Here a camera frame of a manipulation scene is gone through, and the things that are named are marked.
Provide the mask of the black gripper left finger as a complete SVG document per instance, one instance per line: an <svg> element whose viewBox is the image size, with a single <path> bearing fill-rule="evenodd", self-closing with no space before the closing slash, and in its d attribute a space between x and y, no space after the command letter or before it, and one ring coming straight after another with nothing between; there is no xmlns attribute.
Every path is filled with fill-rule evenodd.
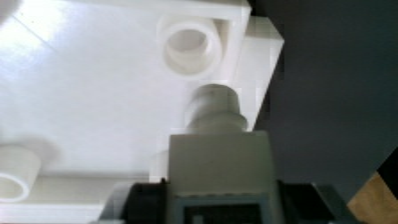
<svg viewBox="0 0 398 224"><path fill-rule="evenodd" d="M127 224L166 224L168 182L137 183L127 201Z"/></svg>

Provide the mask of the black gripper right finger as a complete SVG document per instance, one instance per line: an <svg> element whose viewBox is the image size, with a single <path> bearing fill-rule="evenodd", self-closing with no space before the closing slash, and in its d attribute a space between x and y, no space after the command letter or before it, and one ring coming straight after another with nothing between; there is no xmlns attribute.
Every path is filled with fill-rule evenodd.
<svg viewBox="0 0 398 224"><path fill-rule="evenodd" d="M320 197L310 184L278 181L287 224L324 224Z"/></svg>

